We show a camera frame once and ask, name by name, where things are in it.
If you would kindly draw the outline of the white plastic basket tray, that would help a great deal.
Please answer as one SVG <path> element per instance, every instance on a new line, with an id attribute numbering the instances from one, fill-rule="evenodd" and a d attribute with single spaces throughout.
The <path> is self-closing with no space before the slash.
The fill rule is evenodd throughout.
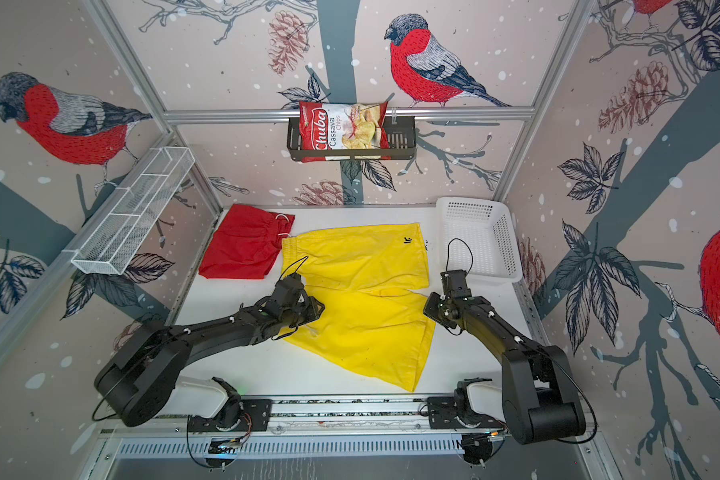
<path id="1" fill-rule="evenodd" d="M 436 202 L 439 269 L 468 270 L 488 282 L 522 279 L 508 207 L 500 202 L 442 197 Z"/>

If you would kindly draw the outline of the red shorts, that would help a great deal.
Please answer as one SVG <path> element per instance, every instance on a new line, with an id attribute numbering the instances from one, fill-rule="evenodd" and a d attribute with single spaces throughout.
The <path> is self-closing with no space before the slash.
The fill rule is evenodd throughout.
<path id="1" fill-rule="evenodd" d="M 199 267 L 206 279 L 263 280 L 289 236 L 295 216 L 232 206 L 214 232 Z"/>

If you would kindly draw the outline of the yellow shorts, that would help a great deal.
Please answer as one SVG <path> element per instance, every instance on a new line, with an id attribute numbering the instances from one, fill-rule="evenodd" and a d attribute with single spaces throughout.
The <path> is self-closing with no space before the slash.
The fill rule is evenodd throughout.
<path id="1" fill-rule="evenodd" d="M 426 366 L 435 324 L 423 309 L 430 285 L 419 224 L 324 229 L 287 237 L 284 268 L 296 268 L 320 318 L 287 342 L 354 374 L 407 392 Z"/>

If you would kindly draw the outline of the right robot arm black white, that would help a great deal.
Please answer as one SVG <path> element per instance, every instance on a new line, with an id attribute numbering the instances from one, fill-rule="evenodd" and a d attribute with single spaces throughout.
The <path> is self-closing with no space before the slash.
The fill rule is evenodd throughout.
<path id="1" fill-rule="evenodd" d="M 580 389 L 566 354 L 523 335 L 467 285 L 468 272 L 440 274 L 443 293 L 429 295 L 423 313 L 451 333 L 475 337 L 501 365 L 502 423 L 520 444 L 570 443 L 586 431 Z"/>

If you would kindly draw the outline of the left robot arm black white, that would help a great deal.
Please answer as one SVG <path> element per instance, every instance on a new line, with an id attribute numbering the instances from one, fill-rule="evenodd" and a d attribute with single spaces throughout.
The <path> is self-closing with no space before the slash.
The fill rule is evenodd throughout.
<path id="1" fill-rule="evenodd" d="M 126 426 L 146 423 L 168 404 L 180 373 L 217 353 L 287 337 L 322 316 L 325 305 L 292 273 L 273 293 L 231 315 L 206 322 L 145 325 L 135 331 L 94 380 L 94 388 Z"/>

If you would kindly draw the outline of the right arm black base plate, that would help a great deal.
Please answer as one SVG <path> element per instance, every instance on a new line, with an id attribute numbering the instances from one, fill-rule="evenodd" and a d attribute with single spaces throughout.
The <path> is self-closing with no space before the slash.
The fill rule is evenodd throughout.
<path id="1" fill-rule="evenodd" d="M 426 400 L 426 416 L 433 430 L 443 429 L 497 429 L 506 424 L 490 415 L 475 412 L 468 401 L 456 396 L 434 396 Z"/>

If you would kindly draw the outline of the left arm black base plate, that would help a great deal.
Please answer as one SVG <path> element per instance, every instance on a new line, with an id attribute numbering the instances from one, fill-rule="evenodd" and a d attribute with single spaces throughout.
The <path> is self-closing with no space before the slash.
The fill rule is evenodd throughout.
<path id="1" fill-rule="evenodd" d="M 245 434 L 267 430 L 273 402 L 270 399 L 228 400 L 212 417 L 191 416 L 191 434 Z"/>

